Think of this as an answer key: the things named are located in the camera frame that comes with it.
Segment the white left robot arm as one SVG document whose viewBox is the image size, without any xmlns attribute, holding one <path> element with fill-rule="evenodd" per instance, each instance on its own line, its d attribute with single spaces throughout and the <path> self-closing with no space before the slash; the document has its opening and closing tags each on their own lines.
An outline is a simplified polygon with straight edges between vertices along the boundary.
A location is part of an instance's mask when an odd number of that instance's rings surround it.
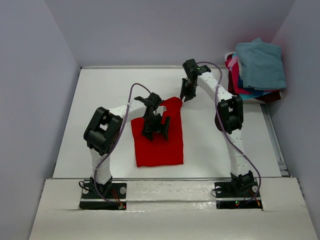
<svg viewBox="0 0 320 240">
<path fill-rule="evenodd" d="M 162 102 L 160 96 L 152 92 L 147 98 L 137 96 L 120 107 L 96 109 L 83 138 L 90 149 L 92 160 L 90 183 L 97 196 L 106 198 L 110 194 L 112 188 L 111 153 L 117 146 L 127 123 L 142 118 L 143 137 L 152 141 L 154 134 L 161 134 L 165 140 L 168 140 L 171 120 L 169 116 L 165 116 L 167 108 L 161 105 Z"/>
</svg>

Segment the red t shirt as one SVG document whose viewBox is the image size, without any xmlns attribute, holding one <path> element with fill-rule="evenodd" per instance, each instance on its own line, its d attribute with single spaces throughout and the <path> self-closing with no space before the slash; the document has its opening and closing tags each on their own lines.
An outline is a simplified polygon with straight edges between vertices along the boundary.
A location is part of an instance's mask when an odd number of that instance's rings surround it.
<svg viewBox="0 0 320 240">
<path fill-rule="evenodd" d="M 184 143 L 181 119 L 182 101 L 178 97 L 166 99 L 162 104 L 166 107 L 163 117 L 170 117 L 168 140 L 160 134 L 153 135 L 149 140 L 142 135 L 144 120 L 136 118 L 131 121 L 134 139 L 136 166 L 163 167 L 176 166 L 184 163 Z"/>
</svg>

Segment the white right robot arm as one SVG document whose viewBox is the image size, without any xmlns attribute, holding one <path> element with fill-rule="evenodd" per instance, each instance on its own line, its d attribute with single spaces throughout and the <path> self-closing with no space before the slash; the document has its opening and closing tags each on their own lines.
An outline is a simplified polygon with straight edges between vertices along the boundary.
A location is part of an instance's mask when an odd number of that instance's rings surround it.
<svg viewBox="0 0 320 240">
<path fill-rule="evenodd" d="M 231 181 L 226 182 L 222 191 L 242 196 L 255 184 L 250 161 L 244 153 L 242 127 L 244 122 L 243 100 L 228 92 L 217 80 L 207 65 L 199 66 L 194 59 L 186 60 L 182 67 L 186 77 L 182 79 L 180 98 L 185 102 L 196 97 L 198 87 L 213 100 L 215 124 L 222 132 L 230 159 Z"/>
</svg>

